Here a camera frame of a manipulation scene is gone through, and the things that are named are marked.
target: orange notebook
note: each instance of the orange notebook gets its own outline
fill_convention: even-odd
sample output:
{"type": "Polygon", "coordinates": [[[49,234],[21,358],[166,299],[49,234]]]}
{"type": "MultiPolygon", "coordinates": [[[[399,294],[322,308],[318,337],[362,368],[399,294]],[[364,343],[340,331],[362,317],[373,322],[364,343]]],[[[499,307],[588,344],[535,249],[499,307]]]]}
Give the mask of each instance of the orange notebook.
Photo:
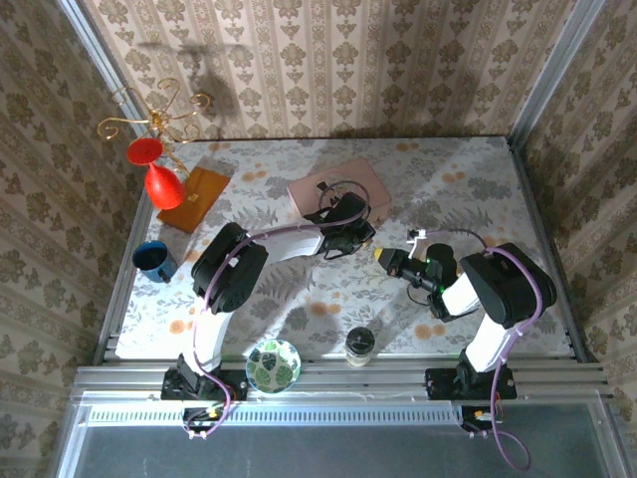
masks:
{"type": "Polygon", "coordinates": [[[186,199],[174,209],[160,211],[157,219],[192,233],[226,188],[230,178],[196,166],[186,180],[186,199]]]}

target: jar lid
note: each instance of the jar lid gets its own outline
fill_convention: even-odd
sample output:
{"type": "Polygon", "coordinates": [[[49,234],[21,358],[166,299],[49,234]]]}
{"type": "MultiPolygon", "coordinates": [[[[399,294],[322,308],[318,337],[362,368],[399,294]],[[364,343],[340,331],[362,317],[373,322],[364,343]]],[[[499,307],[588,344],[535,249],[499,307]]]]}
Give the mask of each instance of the jar lid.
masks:
{"type": "Polygon", "coordinates": [[[367,357],[373,351],[375,344],[376,339],[370,329],[367,327],[356,327],[347,334],[345,348],[353,356],[367,357]]]}

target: patterned bowl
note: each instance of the patterned bowl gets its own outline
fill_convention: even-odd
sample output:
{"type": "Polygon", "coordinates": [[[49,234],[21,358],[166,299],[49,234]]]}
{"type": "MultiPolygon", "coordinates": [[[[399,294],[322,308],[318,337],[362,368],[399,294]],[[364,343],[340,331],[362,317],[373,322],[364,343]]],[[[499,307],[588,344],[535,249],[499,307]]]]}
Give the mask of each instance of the patterned bowl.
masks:
{"type": "Polygon", "coordinates": [[[246,362],[250,385],[264,393],[279,393],[290,388],[301,374],[301,357],[295,346],[269,339],[258,344],[246,362]]]}

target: patterned wallpaper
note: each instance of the patterned wallpaper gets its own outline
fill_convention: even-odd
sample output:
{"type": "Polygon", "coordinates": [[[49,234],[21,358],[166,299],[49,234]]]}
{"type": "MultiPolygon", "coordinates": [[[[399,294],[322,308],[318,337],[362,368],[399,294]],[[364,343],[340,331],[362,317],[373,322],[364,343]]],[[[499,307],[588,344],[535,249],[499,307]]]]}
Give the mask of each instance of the patterned wallpaper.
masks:
{"type": "Polygon", "coordinates": [[[93,358],[140,180],[55,1],[0,2],[0,475],[41,476],[93,358]]]}
{"type": "Polygon", "coordinates": [[[527,156],[575,317],[637,442],[636,1],[606,2],[527,156]]]}
{"type": "Polygon", "coordinates": [[[84,3],[155,108],[166,76],[215,98],[214,139],[507,134],[574,0],[84,3]]]}

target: floral tablecloth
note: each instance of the floral tablecloth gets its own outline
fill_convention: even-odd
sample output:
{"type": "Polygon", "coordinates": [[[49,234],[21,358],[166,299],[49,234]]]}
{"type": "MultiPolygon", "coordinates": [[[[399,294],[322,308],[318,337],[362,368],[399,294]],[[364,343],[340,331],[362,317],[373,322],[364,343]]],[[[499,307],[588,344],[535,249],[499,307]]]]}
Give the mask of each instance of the floral tablecloth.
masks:
{"type": "MultiPolygon", "coordinates": [[[[146,238],[164,241],[180,267],[168,286],[137,273],[115,351],[121,359],[174,359],[192,343],[196,311],[190,270],[225,223],[258,230],[294,222],[289,182],[359,157],[370,162],[392,197],[390,217],[377,229],[372,247],[335,261],[300,257],[265,269],[232,318],[224,356],[246,355],[257,342],[274,337],[290,341],[304,359],[343,354],[345,336],[356,326],[373,330],[380,354],[459,353],[484,312],[442,324],[407,298],[405,281],[386,276],[374,260],[375,247],[408,250],[412,228],[474,229],[490,245],[515,242],[543,263],[501,137],[199,142],[176,153],[189,168],[200,165],[232,179],[191,235],[153,214],[146,238]]],[[[457,259],[480,250],[470,236],[436,240],[450,244],[457,259]]],[[[557,306],[520,340],[516,352],[570,355],[557,306]]]]}

